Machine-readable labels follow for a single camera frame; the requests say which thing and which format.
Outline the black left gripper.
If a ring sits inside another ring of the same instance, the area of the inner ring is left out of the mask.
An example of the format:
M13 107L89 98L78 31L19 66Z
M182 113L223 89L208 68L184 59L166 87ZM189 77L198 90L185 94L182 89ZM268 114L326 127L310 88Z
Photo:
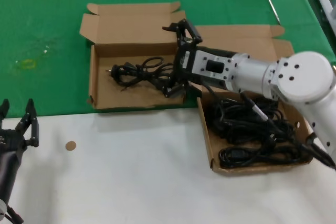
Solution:
M9 110L9 100L4 99L0 105L0 127L2 127L3 119L6 118ZM31 138L25 140L24 134L31 127ZM37 112L33 99L29 99L25 115L15 127L15 130L1 129L1 156L5 154L16 154L22 156L27 146L39 146L39 123L37 120Z

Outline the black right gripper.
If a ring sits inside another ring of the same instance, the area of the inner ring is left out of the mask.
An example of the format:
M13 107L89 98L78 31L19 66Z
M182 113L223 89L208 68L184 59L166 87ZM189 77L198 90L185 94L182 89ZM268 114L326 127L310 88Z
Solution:
M174 76L168 77L162 86L166 98L173 98L185 92L187 81L199 81L199 75L192 73L199 43L203 41L196 27L187 19L162 27L165 31L176 33L177 53L173 63Z

